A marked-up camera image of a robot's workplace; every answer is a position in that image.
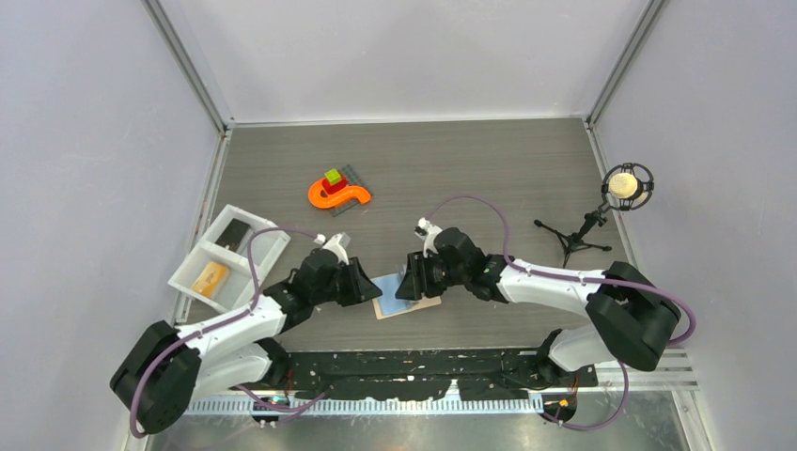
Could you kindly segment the tan card holder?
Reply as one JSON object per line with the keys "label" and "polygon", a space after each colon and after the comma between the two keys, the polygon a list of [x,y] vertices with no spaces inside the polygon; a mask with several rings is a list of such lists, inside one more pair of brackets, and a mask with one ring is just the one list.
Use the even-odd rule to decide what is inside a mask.
{"label": "tan card holder", "polygon": [[396,297],[400,282],[405,275],[406,267],[399,266],[393,273],[375,277],[372,282],[382,291],[383,295],[374,299],[373,307],[376,319],[389,319],[417,310],[440,305],[440,297],[422,298],[417,301],[403,300]]}

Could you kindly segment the black credit card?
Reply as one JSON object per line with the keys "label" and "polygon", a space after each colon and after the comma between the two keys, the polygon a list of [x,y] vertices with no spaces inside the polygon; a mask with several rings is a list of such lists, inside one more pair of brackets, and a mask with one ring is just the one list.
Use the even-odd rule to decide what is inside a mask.
{"label": "black credit card", "polygon": [[249,224],[233,218],[220,233],[214,244],[230,252],[238,253],[242,245],[248,240],[251,232],[252,227]]}

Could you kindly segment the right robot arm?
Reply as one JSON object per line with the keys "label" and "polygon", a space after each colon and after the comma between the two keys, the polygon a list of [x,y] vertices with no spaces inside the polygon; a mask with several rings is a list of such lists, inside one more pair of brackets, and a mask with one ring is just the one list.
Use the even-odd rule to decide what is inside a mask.
{"label": "right robot arm", "polygon": [[539,347],[537,373],[549,385],[612,360],[650,372],[680,322],[675,303],[627,263],[614,262],[604,271],[557,269],[486,254],[458,228],[426,219],[414,232],[423,247],[407,256],[397,298],[433,298],[462,286],[482,301],[538,304],[588,319],[583,327],[551,332]]}

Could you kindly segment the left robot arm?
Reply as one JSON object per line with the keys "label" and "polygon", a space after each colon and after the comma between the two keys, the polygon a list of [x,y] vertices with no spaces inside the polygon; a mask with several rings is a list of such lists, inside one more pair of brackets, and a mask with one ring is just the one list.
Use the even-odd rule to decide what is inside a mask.
{"label": "left robot arm", "polygon": [[199,398],[255,381],[267,389],[280,387],[289,366],[276,336],[309,319],[320,304],[351,306],[382,294],[358,258],[314,250],[288,278],[242,307],[182,328],[164,320],[151,324],[110,388],[129,409],[134,437],[160,433]]}

